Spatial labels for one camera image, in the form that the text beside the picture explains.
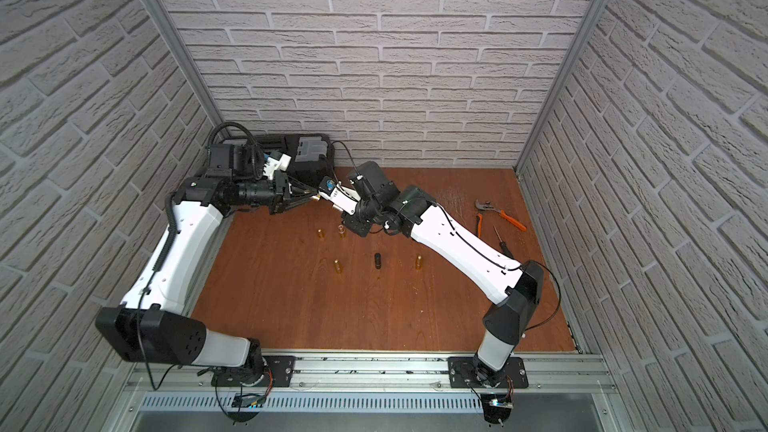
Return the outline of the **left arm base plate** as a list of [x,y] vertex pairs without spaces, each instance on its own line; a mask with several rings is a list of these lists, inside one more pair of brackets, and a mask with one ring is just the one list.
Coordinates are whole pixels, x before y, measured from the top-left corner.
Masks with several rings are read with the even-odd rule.
[[216,368],[211,385],[214,387],[266,387],[287,388],[290,385],[296,356],[267,354],[256,362],[239,368]]

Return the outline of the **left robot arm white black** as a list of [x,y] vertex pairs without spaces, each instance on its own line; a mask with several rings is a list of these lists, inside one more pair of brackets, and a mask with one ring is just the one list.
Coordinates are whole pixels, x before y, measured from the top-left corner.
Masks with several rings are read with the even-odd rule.
[[198,173],[166,196],[167,229],[146,267],[118,305],[99,311],[95,326],[126,362],[201,367],[215,385],[253,385],[267,373],[259,341],[184,315],[188,290],[228,214],[240,207],[282,213],[317,190],[289,175],[291,156],[267,154],[240,123],[215,126],[206,153]]

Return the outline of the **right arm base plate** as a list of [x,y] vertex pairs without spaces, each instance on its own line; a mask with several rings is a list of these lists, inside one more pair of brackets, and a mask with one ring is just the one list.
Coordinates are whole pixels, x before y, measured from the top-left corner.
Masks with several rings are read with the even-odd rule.
[[492,370],[477,357],[453,356],[447,359],[448,378],[452,388],[508,388],[529,387],[527,371],[520,357],[511,356],[498,371]]

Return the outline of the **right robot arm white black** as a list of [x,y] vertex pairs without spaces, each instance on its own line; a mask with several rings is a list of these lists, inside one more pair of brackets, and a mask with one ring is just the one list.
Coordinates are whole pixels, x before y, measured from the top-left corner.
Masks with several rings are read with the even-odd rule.
[[485,333],[469,368],[462,372],[469,388],[509,387],[506,371],[513,351],[529,330],[554,319],[530,321],[542,298],[542,263],[519,262],[473,235],[437,199],[411,185],[399,189],[375,162],[368,161],[347,175],[349,188],[330,177],[320,183],[320,196],[341,212],[342,225],[360,237],[378,225],[388,235],[402,234],[427,246],[468,277],[491,306],[483,316]]

